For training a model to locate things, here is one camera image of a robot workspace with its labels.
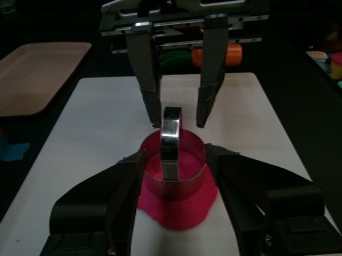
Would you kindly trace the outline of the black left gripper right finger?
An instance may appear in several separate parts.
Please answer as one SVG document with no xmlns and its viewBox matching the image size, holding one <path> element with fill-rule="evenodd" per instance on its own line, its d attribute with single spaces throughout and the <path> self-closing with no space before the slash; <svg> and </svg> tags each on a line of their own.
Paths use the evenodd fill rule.
<svg viewBox="0 0 342 256">
<path fill-rule="evenodd" d="M 212 144 L 206 157 L 240 256 L 342 256 L 342 234 L 308 179 Z"/>
</svg>

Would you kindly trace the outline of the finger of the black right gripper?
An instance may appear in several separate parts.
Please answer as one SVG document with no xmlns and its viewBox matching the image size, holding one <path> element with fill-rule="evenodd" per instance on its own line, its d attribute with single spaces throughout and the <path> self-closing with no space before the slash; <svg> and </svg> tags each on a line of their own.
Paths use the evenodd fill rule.
<svg viewBox="0 0 342 256">
<path fill-rule="evenodd" d="M 139 82 L 143 102 L 153 128 L 161 125 L 160 72 L 152 23 L 137 22 L 125 36 L 128 59 Z"/>
<path fill-rule="evenodd" d="M 203 128 L 224 80 L 224 63 L 228 45 L 228 17 L 207 16 L 203 27 L 200 87 L 198 90 L 196 126 Z"/>
</svg>

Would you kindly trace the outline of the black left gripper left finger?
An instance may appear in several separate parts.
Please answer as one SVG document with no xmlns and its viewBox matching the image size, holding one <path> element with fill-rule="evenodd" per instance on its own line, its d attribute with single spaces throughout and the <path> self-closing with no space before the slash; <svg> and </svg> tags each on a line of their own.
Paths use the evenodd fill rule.
<svg viewBox="0 0 342 256">
<path fill-rule="evenodd" d="M 144 166 L 137 151 L 60 197 L 39 256 L 131 256 Z"/>
</svg>

